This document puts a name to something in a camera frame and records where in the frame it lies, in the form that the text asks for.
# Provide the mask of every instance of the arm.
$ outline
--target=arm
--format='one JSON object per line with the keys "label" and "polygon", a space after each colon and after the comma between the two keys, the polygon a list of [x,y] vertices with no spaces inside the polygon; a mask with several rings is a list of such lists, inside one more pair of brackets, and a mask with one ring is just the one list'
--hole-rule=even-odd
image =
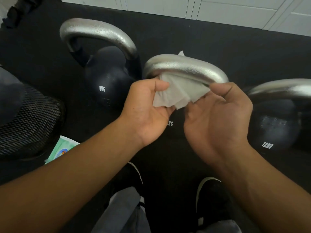
{"label": "arm", "polygon": [[174,108],[152,106],[158,79],[135,82],[121,116],[72,150],[0,186],[0,232],[54,232],[144,146],[164,131]]}
{"label": "arm", "polygon": [[213,83],[186,108],[184,130],[194,151],[219,175],[240,205],[267,232],[309,232],[311,195],[248,143],[249,98],[234,83]]}

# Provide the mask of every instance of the person's right hand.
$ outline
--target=person's right hand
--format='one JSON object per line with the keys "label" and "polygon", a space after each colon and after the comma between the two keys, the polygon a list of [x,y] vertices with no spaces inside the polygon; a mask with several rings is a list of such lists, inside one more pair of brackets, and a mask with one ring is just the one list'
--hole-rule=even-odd
{"label": "person's right hand", "polygon": [[186,106],[184,131],[197,155],[213,165],[249,146],[253,104],[235,83],[212,83],[210,89]]}

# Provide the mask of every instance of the gray cloth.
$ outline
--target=gray cloth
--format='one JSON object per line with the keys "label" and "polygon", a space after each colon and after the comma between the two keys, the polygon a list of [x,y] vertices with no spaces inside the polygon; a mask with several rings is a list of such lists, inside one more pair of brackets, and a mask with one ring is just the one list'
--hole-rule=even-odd
{"label": "gray cloth", "polygon": [[[141,197],[134,187],[117,192],[91,233],[151,233]],[[197,233],[241,233],[233,220],[220,221]]]}

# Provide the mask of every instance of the blue logo on packet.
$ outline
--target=blue logo on packet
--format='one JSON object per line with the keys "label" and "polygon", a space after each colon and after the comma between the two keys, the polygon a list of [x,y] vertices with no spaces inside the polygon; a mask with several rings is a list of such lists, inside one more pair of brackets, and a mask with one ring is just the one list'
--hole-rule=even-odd
{"label": "blue logo on packet", "polygon": [[68,152],[68,149],[61,149],[57,155],[55,156],[55,158],[58,158],[59,156],[62,156],[64,153]]}

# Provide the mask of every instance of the person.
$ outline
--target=person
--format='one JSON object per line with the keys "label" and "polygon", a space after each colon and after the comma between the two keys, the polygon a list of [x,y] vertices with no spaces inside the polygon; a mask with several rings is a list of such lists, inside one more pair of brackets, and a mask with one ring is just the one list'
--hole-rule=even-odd
{"label": "person", "polygon": [[[152,103],[155,92],[168,87],[159,79],[133,83],[117,120],[56,160],[0,186],[0,232],[57,231],[113,177],[117,192],[93,232],[150,232],[142,180],[128,162],[164,131],[175,108]],[[240,232],[225,209],[222,185],[263,231],[310,232],[310,194],[247,141],[249,98],[234,83],[213,83],[210,89],[185,110],[189,144],[222,181],[205,178],[198,188],[198,232]],[[118,181],[120,172],[128,174],[126,181]]]}

